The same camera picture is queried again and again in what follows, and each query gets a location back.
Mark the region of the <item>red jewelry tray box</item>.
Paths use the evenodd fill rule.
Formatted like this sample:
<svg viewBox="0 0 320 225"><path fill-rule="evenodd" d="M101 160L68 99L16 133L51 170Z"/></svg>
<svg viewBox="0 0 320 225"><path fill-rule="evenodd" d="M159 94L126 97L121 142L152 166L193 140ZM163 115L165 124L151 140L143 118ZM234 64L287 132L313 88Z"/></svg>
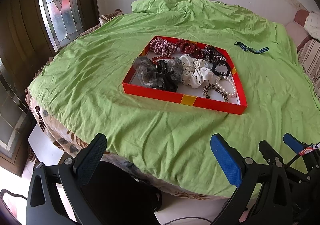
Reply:
<svg viewBox="0 0 320 225"><path fill-rule="evenodd" d="M125 93L241 115L247 100L225 49L155 36L133 60Z"/></svg>

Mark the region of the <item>brown patterned bed cover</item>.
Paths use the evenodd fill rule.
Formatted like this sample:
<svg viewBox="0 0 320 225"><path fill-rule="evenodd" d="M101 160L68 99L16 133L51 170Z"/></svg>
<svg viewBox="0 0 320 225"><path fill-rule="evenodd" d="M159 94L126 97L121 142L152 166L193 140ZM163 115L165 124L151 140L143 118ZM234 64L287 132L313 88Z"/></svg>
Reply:
<svg viewBox="0 0 320 225"><path fill-rule="evenodd" d="M29 89L25 89L24 92L26 93L26 103L33 116L35 117L38 125L40 126L42 132L46 134L51 142L55 144L60 150L75 157L81 149L88 146L85 141L77 137L74 132L70 131L54 116L49 114L48 111L46 111L46 109L44 109L44 107L42 107L38 103L38 101L31 95ZM173 196L193 200L217 200L226 198L226 196L204 195L191 192L179 187L178 185L173 185L171 183L158 179L151 174L144 174L132 162L114 153L105 152L102 160L114 164L134 178L141 179L147 184L153 185L160 191L166 192Z"/></svg>

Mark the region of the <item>black grey sheer scrunchie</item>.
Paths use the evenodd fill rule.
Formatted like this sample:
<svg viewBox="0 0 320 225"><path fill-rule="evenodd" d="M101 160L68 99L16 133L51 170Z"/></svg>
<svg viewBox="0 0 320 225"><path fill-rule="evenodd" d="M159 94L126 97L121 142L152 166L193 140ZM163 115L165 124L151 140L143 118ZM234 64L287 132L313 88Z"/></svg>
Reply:
<svg viewBox="0 0 320 225"><path fill-rule="evenodd" d="M176 92L178 85L182 82L183 66L182 61L176 57L169 60L159 60L157 66L157 89Z"/></svg>

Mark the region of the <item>red white checked scrunchie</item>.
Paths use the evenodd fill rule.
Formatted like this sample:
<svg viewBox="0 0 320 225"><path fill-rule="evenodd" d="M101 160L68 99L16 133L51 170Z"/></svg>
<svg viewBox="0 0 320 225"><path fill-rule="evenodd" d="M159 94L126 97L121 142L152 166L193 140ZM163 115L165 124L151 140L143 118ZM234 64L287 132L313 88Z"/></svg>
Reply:
<svg viewBox="0 0 320 225"><path fill-rule="evenodd" d="M161 56L171 56L177 51L177 45L175 43L169 42L165 39L161 39L160 37L152 40L150 42L149 48L156 55Z"/></svg>

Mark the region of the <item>white cherry print scrunchie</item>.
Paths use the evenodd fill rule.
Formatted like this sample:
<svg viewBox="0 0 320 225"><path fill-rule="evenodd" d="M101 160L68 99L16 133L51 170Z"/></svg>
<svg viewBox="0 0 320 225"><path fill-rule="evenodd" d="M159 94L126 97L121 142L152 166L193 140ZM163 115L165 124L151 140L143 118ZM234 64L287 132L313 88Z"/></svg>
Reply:
<svg viewBox="0 0 320 225"><path fill-rule="evenodd" d="M182 61L183 75L182 84L193 89L199 88L203 84L214 83L215 74L207 67L204 59L192 58L184 54L179 58Z"/></svg>

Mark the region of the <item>stained glass window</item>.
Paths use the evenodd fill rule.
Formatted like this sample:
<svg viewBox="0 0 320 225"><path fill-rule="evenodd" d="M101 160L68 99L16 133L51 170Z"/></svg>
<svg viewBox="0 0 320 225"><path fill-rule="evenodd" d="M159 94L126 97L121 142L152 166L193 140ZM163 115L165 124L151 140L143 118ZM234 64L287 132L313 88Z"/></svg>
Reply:
<svg viewBox="0 0 320 225"><path fill-rule="evenodd" d="M76 0L39 0L39 6L55 52L84 31Z"/></svg>

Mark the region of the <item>green bed sheet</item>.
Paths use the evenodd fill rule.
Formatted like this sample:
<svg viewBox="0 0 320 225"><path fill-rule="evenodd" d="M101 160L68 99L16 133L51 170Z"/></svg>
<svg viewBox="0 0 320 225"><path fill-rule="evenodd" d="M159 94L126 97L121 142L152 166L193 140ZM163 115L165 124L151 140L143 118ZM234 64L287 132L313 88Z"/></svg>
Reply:
<svg viewBox="0 0 320 225"><path fill-rule="evenodd" d="M285 27L238 5L137 0L64 47L32 80L26 100L42 131L76 156L103 134L103 160L183 198L230 197L210 141L280 162L311 181L319 156L319 93Z"/></svg>

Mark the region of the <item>striped patterned blanket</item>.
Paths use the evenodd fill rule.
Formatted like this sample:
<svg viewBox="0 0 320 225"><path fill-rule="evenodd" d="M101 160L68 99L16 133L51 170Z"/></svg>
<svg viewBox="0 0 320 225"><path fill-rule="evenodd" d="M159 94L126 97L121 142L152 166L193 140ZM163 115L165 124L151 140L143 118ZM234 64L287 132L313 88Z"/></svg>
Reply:
<svg viewBox="0 0 320 225"><path fill-rule="evenodd" d="M298 10L285 28L297 47L298 61L319 97L319 12Z"/></svg>

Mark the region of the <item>brown wooden door frame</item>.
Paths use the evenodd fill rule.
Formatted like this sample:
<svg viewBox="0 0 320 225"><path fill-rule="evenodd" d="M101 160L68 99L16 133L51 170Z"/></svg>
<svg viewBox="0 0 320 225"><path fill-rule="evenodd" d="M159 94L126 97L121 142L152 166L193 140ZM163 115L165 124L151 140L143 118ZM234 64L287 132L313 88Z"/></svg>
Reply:
<svg viewBox="0 0 320 225"><path fill-rule="evenodd" d="M97 0L76 1L86 31L98 22ZM60 50L50 42L39 0L1 0L1 167L17 176L36 123L24 91Z"/></svg>

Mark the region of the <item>red polka dot scrunchie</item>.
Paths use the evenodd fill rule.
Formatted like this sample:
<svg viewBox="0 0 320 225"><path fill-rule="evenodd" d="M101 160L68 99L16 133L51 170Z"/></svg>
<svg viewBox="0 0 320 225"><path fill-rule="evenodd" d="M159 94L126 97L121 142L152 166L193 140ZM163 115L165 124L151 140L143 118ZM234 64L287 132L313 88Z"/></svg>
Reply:
<svg viewBox="0 0 320 225"><path fill-rule="evenodd" d="M196 59L204 59L204 53L196 43L184 39L178 39L176 44L182 54L188 54L192 58Z"/></svg>

